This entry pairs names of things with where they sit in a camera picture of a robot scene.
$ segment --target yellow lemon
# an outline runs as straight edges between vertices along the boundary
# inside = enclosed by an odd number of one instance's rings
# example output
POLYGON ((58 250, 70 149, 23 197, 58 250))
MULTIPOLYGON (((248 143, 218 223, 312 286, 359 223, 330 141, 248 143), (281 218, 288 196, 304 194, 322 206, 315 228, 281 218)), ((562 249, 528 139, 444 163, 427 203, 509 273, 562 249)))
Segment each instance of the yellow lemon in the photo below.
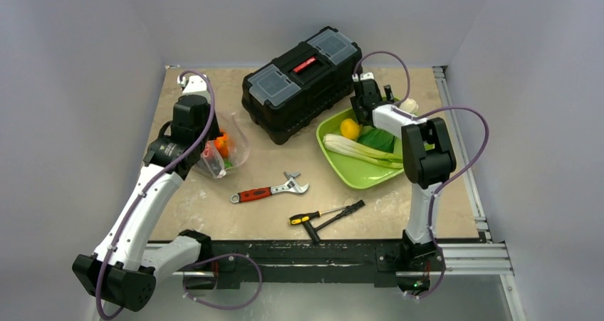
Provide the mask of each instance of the yellow lemon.
POLYGON ((352 118, 347 118, 340 123, 340 132, 349 140, 356 141, 360 135, 360 125, 352 118))

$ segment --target green plate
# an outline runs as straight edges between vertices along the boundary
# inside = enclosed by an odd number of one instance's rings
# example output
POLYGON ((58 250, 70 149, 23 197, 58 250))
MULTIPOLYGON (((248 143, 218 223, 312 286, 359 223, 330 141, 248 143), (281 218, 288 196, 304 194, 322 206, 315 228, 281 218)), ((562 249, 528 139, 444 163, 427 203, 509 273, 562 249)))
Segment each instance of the green plate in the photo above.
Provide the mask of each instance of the green plate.
MULTIPOLYGON (((319 142, 319 146, 321 147, 325 158, 329 164, 331 164, 333 170, 335 170, 335 173, 338 174, 345 184, 354 189, 367 189, 391 179, 405 171, 404 169, 381 167, 361 161, 359 159, 336 154, 335 152, 330 152, 329 150, 325 149, 325 146, 323 145, 323 136, 326 134, 341 135, 340 123, 346 118, 356 120, 355 113, 353 112, 352 108, 329 117, 317 127, 317 140, 319 142)), ((368 130, 369 128, 364 127, 362 133, 368 130)), ((394 153, 402 154, 402 145, 400 139, 398 138, 396 139, 394 153)))

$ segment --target toolbox lid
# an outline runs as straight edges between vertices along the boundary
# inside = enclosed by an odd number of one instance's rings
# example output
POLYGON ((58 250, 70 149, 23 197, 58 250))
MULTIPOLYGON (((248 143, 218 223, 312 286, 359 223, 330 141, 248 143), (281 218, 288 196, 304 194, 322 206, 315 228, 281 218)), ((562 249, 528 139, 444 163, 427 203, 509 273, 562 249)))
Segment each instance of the toolbox lid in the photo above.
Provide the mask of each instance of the toolbox lid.
POLYGON ((251 87, 249 93, 260 103, 267 100, 277 106, 292 95, 295 95, 300 86, 297 86, 277 66, 271 64, 248 79, 251 87))
POLYGON ((308 41, 308 44, 317 48, 319 53, 326 56, 334 65, 346 60, 357 52, 353 42, 339 31, 327 29, 308 41))

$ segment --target table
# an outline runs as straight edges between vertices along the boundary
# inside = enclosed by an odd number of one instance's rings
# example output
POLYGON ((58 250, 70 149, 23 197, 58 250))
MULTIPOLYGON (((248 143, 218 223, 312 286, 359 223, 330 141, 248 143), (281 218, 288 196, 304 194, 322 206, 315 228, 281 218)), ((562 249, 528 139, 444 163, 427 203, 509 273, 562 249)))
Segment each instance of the table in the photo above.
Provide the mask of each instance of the table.
MULTIPOLYGON (((411 188, 404 174, 371 189, 348 188, 331 169, 318 146, 315 131, 327 117, 350 107, 345 98, 323 112, 286 144, 275 145, 250 119, 241 106, 241 82, 254 68, 200 69, 206 73, 216 93, 217 111, 236 113, 241 130, 248 137, 251 153, 237 173, 212 179, 191 171, 182 187, 166 206, 152 233, 152 240, 171 240, 187 228, 212 239, 307 239, 302 226, 289 226, 288 218, 303 212, 345 206, 363 199, 366 206, 320 232, 322 239, 399 238, 410 213, 411 188), (283 171, 300 172, 300 184, 310 183, 305 195, 278 194, 245 204, 232 204, 229 197, 238 191, 275 186, 285 182, 283 171)), ((380 87, 390 84, 398 97, 405 94, 405 74, 398 68, 368 68, 380 87)), ((172 119, 172 106, 181 95, 176 77, 181 68, 167 70, 148 142, 161 126, 172 119)), ((420 113, 442 106, 432 70, 412 68, 411 98, 420 113)), ((462 162, 457 155, 458 170, 462 162)), ((474 238, 474 222, 464 180, 452 182, 443 192, 437 219, 439 238, 474 238)))

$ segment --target bok choy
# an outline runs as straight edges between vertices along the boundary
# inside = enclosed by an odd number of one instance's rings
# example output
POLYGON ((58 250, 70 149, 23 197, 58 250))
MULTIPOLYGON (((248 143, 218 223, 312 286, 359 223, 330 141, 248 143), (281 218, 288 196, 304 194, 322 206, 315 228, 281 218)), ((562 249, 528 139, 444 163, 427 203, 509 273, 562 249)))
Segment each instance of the bok choy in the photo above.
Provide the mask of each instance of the bok choy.
POLYGON ((341 155, 354 157, 381 167, 393 169, 402 168, 401 155, 382 152, 340 135, 326 134, 325 137, 323 137, 323 144, 327 150, 341 155))

